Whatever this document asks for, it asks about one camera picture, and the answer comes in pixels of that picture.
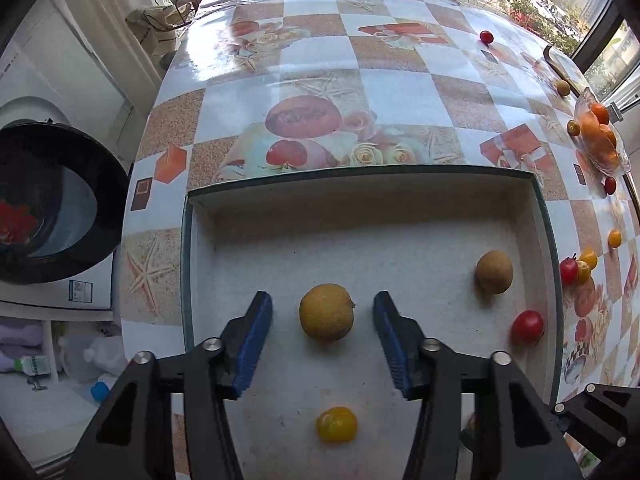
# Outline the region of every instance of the label sticker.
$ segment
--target label sticker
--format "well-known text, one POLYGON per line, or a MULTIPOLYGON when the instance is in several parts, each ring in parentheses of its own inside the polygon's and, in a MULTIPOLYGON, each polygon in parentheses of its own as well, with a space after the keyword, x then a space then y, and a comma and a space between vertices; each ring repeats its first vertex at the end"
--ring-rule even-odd
POLYGON ((69 301, 91 303, 94 300, 94 284, 69 280, 69 301))

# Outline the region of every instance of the plastic bag of oranges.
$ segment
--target plastic bag of oranges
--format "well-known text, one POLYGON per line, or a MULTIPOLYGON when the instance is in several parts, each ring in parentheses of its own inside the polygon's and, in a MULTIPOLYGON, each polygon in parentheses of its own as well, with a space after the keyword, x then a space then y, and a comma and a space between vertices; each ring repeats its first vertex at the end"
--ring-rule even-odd
POLYGON ((589 88, 578 97, 574 111, 580 124, 584 151, 593 165, 607 176, 622 176, 631 170, 620 134, 609 124, 609 112, 589 88))

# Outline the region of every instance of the metal bolt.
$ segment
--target metal bolt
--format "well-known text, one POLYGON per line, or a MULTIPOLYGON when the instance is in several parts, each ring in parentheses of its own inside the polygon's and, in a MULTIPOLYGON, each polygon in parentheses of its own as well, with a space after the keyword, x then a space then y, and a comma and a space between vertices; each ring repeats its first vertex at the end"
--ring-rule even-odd
POLYGON ((209 352, 220 350, 225 343, 219 337, 210 337, 202 343, 202 347, 209 352))
POLYGON ((153 359, 154 355, 147 351, 143 350, 142 352, 138 352, 133 356, 133 360, 137 362, 139 365, 144 365, 153 359))
POLYGON ((437 352, 440 350, 440 342, 434 337, 428 337, 422 342, 422 348, 427 352, 437 352))
POLYGON ((507 352, 496 352, 492 359, 499 365, 508 365, 511 362, 511 356, 507 352))

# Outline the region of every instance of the clear plastic bag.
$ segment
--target clear plastic bag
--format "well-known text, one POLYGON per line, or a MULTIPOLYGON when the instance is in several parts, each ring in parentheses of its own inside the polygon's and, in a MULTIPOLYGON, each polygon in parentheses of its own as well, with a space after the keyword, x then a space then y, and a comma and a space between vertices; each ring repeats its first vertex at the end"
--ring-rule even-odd
POLYGON ((629 156, 618 131, 609 124, 608 127, 616 137, 615 146, 600 127, 600 121, 591 111, 591 105, 597 103, 595 95, 589 88, 578 97, 575 104, 574 117, 580 124, 578 145, 587 153, 593 165, 607 176, 622 176, 631 171, 629 156))

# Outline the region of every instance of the beige curtain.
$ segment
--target beige curtain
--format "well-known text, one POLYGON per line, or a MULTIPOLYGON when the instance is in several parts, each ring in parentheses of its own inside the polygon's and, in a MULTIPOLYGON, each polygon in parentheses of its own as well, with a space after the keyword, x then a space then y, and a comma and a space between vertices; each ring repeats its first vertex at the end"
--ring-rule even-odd
POLYGON ((151 0, 65 0, 84 37, 122 93, 144 116, 158 94, 161 76, 125 23, 151 0))

